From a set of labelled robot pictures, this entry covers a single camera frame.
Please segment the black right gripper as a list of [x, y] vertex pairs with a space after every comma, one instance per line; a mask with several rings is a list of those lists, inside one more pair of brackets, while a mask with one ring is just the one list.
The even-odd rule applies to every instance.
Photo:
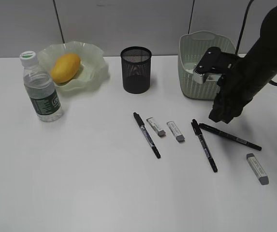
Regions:
[[[199, 84], [204, 84], [211, 74], [220, 74], [216, 67], [221, 50], [218, 47], [207, 49], [201, 60], [193, 70], [193, 79]], [[217, 93], [209, 119], [218, 123], [220, 121], [228, 124], [233, 118], [241, 115], [248, 100], [240, 99], [238, 91], [243, 85], [245, 75], [240, 71], [239, 65], [244, 64], [245, 59], [239, 57], [232, 66], [222, 74], [218, 80], [220, 91]]]

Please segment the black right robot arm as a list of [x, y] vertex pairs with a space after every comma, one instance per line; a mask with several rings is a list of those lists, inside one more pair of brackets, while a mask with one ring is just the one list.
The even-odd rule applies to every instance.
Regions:
[[210, 74], [220, 75], [209, 114], [214, 122], [229, 123], [265, 85], [277, 86], [272, 80], [277, 75], [277, 6], [265, 16], [258, 40], [243, 58], [219, 47], [207, 49], [193, 75], [204, 83]]

